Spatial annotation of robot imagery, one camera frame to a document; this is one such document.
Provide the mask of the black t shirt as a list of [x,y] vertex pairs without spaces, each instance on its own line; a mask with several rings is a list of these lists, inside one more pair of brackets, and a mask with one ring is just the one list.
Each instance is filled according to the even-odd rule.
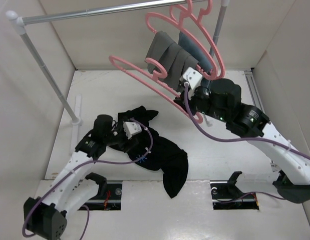
[[150,146],[148,133],[143,130],[135,135],[138,144],[127,152],[128,157],[137,165],[151,171],[163,171],[163,185],[170,198],[178,195],[188,175],[188,155],[174,142],[162,137],[149,122],[159,114],[157,110],[147,110],[144,106],[117,114],[118,120],[135,119],[148,128],[153,137],[153,146],[146,156],[146,148]]

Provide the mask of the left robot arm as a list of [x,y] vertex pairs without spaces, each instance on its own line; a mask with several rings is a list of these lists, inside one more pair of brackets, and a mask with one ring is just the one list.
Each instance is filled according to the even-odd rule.
[[105,195],[106,179],[92,173],[91,169],[100,162],[106,148],[119,145],[128,151],[137,144],[135,136],[146,129],[133,118],[115,121],[110,115],[97,116],[93,128],[77,144],[48,191],[42,197],[30,197],[24,203],[23,236],[60,239],[71,215],[90,198]]

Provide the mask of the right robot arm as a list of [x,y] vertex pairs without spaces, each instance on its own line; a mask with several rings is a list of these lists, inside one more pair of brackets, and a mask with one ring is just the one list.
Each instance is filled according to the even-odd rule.
[[[262,179],[280,198],[295,204],[310,200],[310,156],[298,151],[275,128],[259,108],[242,103],[241,87],[227,78],[203,86],[200,81],[181,79],[180,97],[174,102],[184,108],[195,127],[206,137],[220,143],[248,142],[279,166],[272,181]],[[218,138],[206,132],[194,118],[204,114],[225,123],[235,138]]]

